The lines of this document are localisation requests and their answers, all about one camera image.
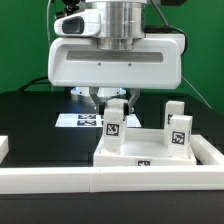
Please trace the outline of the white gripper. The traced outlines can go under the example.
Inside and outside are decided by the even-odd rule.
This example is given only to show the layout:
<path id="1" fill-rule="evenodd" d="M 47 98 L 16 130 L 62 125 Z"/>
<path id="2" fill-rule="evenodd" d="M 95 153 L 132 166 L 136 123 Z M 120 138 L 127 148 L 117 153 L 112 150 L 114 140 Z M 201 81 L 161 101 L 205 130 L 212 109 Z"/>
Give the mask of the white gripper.
<path id="1" fill-rule="evenodd" d="M 97 48 L 94 38 L 58 38 L 50 48 L 48 79 L 55 86 L 90 87 L 89 95 L 98 113 L 105 104 L 99 88 L 135 88 L 124 104 L 124 115 L 140 97 L 139 89 L 175 89 L 181 82 L 182 34 L 148 34 L 134 42 L 130 51 Z"/>

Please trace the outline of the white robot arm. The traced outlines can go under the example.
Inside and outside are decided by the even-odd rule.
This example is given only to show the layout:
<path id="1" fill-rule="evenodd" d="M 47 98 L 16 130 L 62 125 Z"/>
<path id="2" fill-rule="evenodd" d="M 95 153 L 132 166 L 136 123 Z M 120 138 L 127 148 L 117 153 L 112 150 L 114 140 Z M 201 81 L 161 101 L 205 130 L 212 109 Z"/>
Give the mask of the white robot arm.
<path id="1" fill-rule="evenodd" d="M 175 89 L 181 82 L 184 34 L 169 25 L 147 26 L 152 0 L 86 0 L 86 8 L 55 21 L 48 79 L 55 86 L 87 87 L 93 102 L 100 88 L 128 88 L 126 114 L 142 89 Z"/>

